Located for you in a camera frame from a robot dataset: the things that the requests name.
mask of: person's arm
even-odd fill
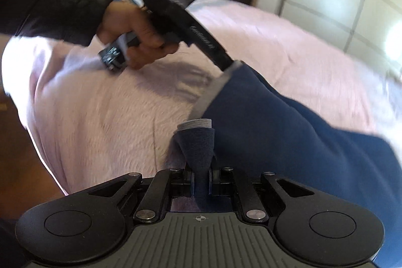
[[[178,44],[165,44],[147,15],[130,3],[113,0],[0,0],[0,33],[43,36],[88,46],[96,34],[107,44],[133,31],[141,41],[129,48],[129,65],[140,69],[173,54]]]
[[[0,33],[87,46],[112,0],[0,0]]]

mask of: gray fabric trim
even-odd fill
[[[219,78],[215,79],[210,86],[206,88],[204,94],[198,99],[192,108],[192,111],[188,116],[188,120],[200,119],[203,116],[216,96],[221,92],[226,83],[228,83],[233,72],[241,66],[243,66],[242,62],[234,61],[233,64],[230,65]]]
[[[177,126],[178,131],[190,130],[197,127],[212,128],[212,121],[209,118],[200,118],[199,120],[188,120]]]

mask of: gray ribbed surface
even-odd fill
[[[106,259],[82,268],[307,268],[284,253],[264,227],[246,225],[232,212],[168,213],[154,225],[137,227]],[[27,268],[39,268],[31,264]],[[361,267],[375,268],[371,263]]]

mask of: wooden floor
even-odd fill
[[[0,88],[0,217],[19,218],[31,207],[61,196],[22,127],[11,98]]]

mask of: metal screw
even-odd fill
[[[148,210],[148,209],[144,209],[144,210],[140,210],[137,211],[137,213],[135,214],[135,216],[138,219],[142,219],[144,221],[148,221],[152,218],[154,218],[156,216],[155,212],[152,210]]]
[[[255,221],[265,218],[266,215],[267,214],[265,212],[263,212],[262,210],[258,210],[258,209],[249,210],[246,213],[246,216],[248,218],[253,219]]]

